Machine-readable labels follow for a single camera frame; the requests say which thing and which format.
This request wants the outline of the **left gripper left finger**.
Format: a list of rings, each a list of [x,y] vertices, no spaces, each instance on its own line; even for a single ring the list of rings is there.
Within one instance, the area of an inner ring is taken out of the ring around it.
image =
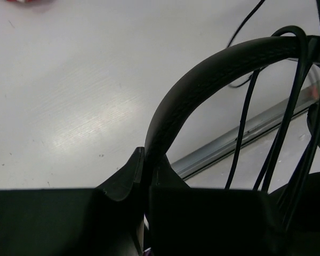
[[[142,255],[143,159],[95,188],[0,190],[0,255]]]

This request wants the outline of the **black headset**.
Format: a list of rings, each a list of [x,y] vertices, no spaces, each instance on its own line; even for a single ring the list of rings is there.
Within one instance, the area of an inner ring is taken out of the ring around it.
[[[232,46],[205,59],[170,89],[151,120],[145,142],[148,165],[166,154],[189,115],[228,83],[256,69],[307,54],[320,63],[320,37],[307,36],[303,50],[296,37],[272,36]]]

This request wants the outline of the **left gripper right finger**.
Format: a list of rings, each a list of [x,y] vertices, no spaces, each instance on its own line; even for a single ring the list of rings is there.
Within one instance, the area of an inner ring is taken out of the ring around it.
[[[153,255],[282,255],[271,198],[253,190],[189,187],[163,157],[149,188]]]

